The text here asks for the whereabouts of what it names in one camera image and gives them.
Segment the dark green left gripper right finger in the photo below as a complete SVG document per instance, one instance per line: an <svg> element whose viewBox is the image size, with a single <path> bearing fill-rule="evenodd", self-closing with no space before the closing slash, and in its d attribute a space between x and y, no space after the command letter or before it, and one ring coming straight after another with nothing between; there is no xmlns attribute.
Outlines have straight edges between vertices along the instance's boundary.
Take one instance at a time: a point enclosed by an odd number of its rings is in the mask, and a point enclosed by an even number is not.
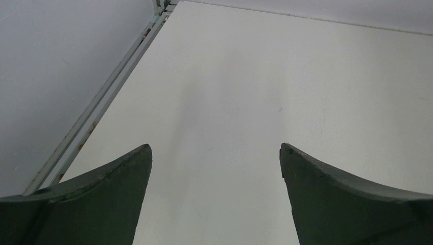
<svg viewBox="0 0 433 245"><path fill-rule="evenodd" d="M283 143L300 244L432 244L432 195L372 182Z"/></svg>

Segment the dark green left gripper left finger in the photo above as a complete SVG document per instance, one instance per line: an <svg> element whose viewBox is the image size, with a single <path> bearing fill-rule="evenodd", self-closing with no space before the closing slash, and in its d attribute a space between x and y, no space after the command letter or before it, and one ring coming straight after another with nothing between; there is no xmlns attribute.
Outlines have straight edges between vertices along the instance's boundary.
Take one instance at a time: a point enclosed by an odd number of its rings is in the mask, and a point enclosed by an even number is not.
<svg viewBox="0 0 433 245"><path fill-rule="evenodd" d="M29 195L1 198L1 244L132 244L152 169L143 144Z"/></svg>

